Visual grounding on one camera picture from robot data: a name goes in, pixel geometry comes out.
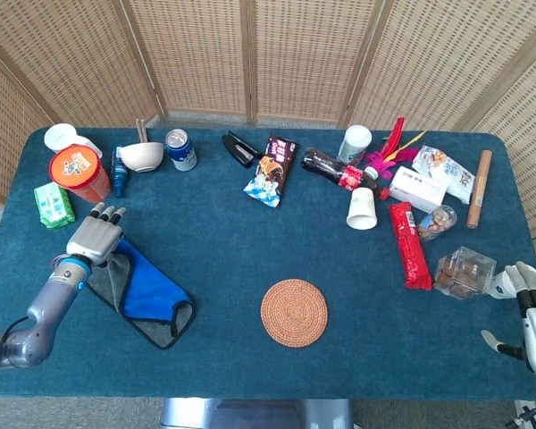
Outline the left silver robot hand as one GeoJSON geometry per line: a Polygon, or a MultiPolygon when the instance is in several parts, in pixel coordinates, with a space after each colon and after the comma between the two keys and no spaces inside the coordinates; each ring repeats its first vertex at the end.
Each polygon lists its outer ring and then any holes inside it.
{"type": "Polygon", "coordinates": [[[90,267],[104,264],[123,237],[118,222],[125,213],[125,207],[96,204],[72,234],[66,253],[83,259],[90,267]]]}

